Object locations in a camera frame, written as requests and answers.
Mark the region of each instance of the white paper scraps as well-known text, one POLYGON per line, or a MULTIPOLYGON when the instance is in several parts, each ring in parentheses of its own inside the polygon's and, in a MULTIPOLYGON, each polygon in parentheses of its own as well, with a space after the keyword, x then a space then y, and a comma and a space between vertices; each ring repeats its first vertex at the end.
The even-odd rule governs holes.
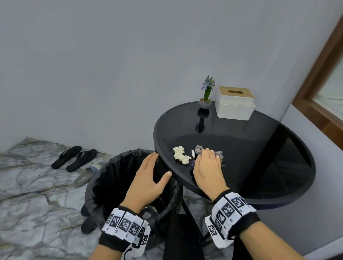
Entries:
POLYGON ((191 160, 192 158, 190 156, 187 155, 183 155, 183 153, 185 152, 185 149, 182 146, 175 146, 173 148, 174 150, 174 158, 175 160, 179 160, 181 161, 183 164, 188 164, 189 160, 191 160))

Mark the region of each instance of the marble floor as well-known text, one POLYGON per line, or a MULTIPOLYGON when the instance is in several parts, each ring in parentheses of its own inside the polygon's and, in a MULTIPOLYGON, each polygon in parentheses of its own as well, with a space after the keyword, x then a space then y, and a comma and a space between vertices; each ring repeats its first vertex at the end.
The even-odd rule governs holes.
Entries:
MULTIPOLYGON (((95 249, 100 230, 81 233, 85 220, 80 209, 86 186, 73 182, 85 168, 108 161, 113 155, 98 153, 76 172, 66 166, 50 165, 67 146, 26 138, 0 154, 0 259, 87 259, 95 249)), ((204 217, 211 211, 210 201, 184 189, 184 199, 199 227, 206 231, 204 217)), ((139 260, 162 259, 164 245, 146 251, 139 260)), ((233 248, 204 247, 208 260, 231 259, 233 248)))

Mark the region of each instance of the black flip-flop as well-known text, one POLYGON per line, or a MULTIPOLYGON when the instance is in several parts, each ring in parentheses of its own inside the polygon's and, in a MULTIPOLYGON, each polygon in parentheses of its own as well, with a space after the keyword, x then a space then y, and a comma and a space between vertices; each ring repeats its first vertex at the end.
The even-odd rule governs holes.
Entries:
POLYGON ((83 234, 90 234, 96 229, 96 223, 94 220, 89 216, 86 218, 84 223, 81 225, 81 232, 83 234))
POLYGON ((97 153, 98 152, 95 149, 91 149, 89 151, 83 151, 79 153, 75 162, 67 166, 66 168, 67 172, 73 172, 77 170, 78 168, 80 168, 81 166, 91 162, 96 157, 97 153))
POLYGON ((69 148, 68 150, 61 153, 60 157, 53 164, 51 164, 51 167, 53 169, 60 168, 63 164, 65 164, 71 158, 77 156, 80 151, 81 151, 81 146, 79 145, 69 148))
POLYGON ((81 208, 81 215, 84 216, 84 217, 88 217, 90 214, 89 214, 89 211, 88 209, 86 208, 86 205, 84 204, 81 208))

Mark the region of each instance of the hand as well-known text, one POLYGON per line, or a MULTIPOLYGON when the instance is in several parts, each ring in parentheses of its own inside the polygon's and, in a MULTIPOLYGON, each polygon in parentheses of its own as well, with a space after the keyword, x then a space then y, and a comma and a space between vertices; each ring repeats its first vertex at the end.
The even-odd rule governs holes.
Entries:
POLYGON ((136 176, 126 193, 121 206, 127 207, 139 214, 142 208, 153 202, 164 190, 172 173, 166 172, 159 183, 153 180, 154 166, 158 154, 152 153, 145 158, 141 167, 136 172, 136 176))
POLYGON ((229 188, 226 186, 219 156, 208 148, 201 151, 195 160, 194 178, 199 188, 214 201, 220 193, 229 188))

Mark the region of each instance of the wooden lid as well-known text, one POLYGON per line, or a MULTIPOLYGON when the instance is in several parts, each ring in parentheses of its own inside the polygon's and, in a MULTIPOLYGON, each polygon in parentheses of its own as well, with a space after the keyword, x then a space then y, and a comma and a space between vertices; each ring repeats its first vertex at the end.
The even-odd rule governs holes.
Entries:
POLYGON ((255 96, 252 94, 252 92, 248 88, 220 86, 219 91, 222 96, 255 98, 255 96))

